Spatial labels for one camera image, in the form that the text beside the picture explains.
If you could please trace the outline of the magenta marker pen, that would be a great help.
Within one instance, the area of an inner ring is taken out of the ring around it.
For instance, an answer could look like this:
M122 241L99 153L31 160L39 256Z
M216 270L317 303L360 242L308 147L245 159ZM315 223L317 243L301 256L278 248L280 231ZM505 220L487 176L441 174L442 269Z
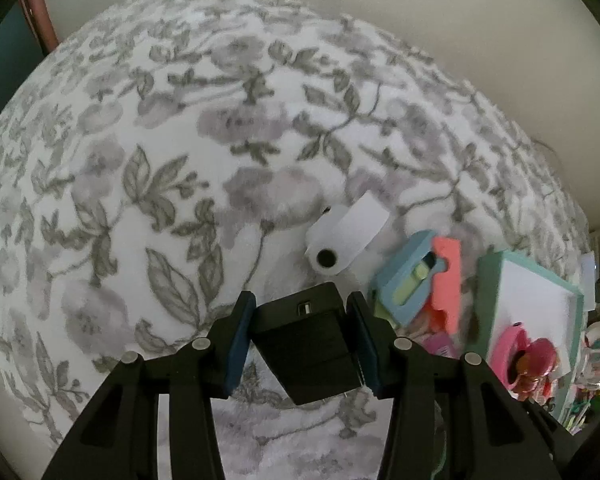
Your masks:
M449 359L457 358L452 338L445 332L430 334L423 342L422 346L433 356L444 356Z

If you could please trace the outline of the pink puppy doll figure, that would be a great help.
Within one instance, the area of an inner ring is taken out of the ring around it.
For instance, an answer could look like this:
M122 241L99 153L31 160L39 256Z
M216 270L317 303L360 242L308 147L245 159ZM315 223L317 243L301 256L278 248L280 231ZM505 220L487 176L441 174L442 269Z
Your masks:
M553 396L554 380L550 378L560 362L554 344L546 338L532 340L516 353L507 370L509 390L519 402L533 400L544 405Z

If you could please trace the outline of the coral blue toy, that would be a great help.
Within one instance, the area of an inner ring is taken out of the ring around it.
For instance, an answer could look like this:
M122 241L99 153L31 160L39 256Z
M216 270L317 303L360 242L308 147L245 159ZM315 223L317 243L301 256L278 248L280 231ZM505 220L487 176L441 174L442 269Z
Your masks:
M406 327L420 312L431 330L453 335L460 324L460 241L431 230L413 234L374 276L370 301L375 315Z

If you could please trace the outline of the black power adapter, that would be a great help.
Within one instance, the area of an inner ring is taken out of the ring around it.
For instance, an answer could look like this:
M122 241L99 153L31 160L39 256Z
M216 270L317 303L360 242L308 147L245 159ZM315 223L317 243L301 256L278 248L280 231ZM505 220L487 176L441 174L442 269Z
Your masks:
M342 299L332 282L261 304L251 340L297 405L361 386L379 388L370 309L362 292Z

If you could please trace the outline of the teal white tray box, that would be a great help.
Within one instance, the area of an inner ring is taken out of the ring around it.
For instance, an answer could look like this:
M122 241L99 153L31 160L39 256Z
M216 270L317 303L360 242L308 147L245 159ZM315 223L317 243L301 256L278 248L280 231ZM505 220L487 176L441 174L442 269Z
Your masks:
M560 422L573 399L570 389L580 353L584 321L580 288L509 250L481 257L477 271L477 333L468 338L465 349L491 361L498 338L516 323L529 338L550 340L567 369L558 379L552 411Z

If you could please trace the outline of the white small device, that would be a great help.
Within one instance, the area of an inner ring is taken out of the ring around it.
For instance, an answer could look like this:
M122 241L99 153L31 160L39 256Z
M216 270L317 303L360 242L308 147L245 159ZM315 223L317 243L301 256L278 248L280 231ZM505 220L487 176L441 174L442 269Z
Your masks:
M587 252L580 257L581 285L585 289L595 289L598 280L597 259L595 252Z

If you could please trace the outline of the floral grey white blanket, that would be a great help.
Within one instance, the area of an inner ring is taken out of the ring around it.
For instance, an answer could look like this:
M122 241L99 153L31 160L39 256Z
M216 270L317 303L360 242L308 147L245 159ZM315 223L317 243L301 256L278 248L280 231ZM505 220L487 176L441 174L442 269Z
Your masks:
M124 352L203 335L248 286L316 285L306 230L372 194L389 218L338 278L366 289L411 234L476 265L511 249L579 281L585 215L513 119L422 50L294 0L124 0L0 114L0 408L18 474L43 474Z

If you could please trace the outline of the dark teal cabinet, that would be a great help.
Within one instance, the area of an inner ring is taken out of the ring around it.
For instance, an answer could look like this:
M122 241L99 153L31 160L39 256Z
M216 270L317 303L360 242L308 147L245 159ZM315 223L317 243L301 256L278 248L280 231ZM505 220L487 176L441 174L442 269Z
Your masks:
M0 114L44 54L17 2L0 25Z

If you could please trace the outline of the pink wooden post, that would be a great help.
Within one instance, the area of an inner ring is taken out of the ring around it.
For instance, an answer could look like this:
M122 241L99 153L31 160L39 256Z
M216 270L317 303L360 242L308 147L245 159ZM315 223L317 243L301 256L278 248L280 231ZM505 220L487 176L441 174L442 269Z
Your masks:
M42 50L49 54L58 47L59 40L54 29L45 0L21 0L30 29Z

